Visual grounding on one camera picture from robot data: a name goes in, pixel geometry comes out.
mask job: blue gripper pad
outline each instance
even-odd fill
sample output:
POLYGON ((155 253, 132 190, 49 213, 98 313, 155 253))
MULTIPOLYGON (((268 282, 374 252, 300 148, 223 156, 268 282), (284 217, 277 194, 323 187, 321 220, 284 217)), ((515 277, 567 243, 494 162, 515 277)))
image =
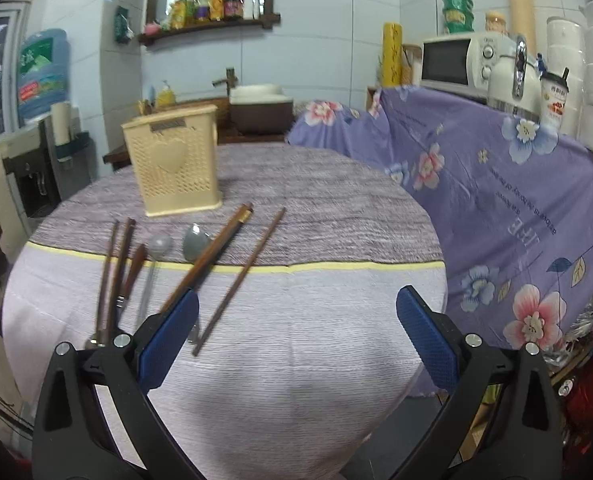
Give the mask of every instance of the blue gripper pad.
POLYGON ((397 317, 413 342, 434 384, 449 393, 459 382, 459 362, 448 342, 429 315, 430 308, 419 303, 407 288, 397 295, 397 317))
POLYGON ((138 384, 144 392, 158 388, 170 371, 198 317, 198 296, 187 291, 150 339, 138 361, 138 384))

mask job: electric kettle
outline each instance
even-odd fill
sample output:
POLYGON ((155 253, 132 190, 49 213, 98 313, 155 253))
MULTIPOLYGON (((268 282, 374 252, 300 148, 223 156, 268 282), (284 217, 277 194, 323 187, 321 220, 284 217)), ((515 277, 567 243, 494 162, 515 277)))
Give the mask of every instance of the electric kettle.
POLYGON ((528 45, 524 36, 517 35, 515 52, 499 56, 490 74, 487 105, 539 122, 541 83, 537 75, 537 62, 528 59, 528 45))

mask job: purple floral cloth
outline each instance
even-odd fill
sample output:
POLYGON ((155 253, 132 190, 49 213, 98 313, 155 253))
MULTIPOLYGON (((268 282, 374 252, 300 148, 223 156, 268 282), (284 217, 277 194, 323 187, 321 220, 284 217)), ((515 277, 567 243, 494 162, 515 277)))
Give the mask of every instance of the purple floral cloth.
POLYGON ((573 138, 399 87, 377 92, 369 112, 310 104, 288 142, 381 168, 428 212, 445 256, 446 312, 462 332, 557 348, 590 299, 593 153, 573 138))

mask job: heart-shaped design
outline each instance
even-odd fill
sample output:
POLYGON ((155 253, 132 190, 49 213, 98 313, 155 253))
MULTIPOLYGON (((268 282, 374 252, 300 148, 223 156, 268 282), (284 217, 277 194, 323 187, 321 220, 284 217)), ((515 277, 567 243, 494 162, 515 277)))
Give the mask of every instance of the heart-shaped design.
POLYGON ((152 161, 163 171, 176 173, 185 164, 188 147, 182 140, 157 142, 152 147, 152 161))

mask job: kettle handle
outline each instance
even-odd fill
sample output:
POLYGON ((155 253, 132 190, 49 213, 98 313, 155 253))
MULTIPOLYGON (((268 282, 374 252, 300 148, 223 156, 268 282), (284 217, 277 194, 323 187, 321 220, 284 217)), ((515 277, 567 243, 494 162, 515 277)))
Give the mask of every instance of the kettle handle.
POLYGON ((528 64, 528 45, 525 36, 517 34, 517 52, 514 58, 514 83, 512 96, 523 99, 523 86, 526 80, 526 66, 528 64))

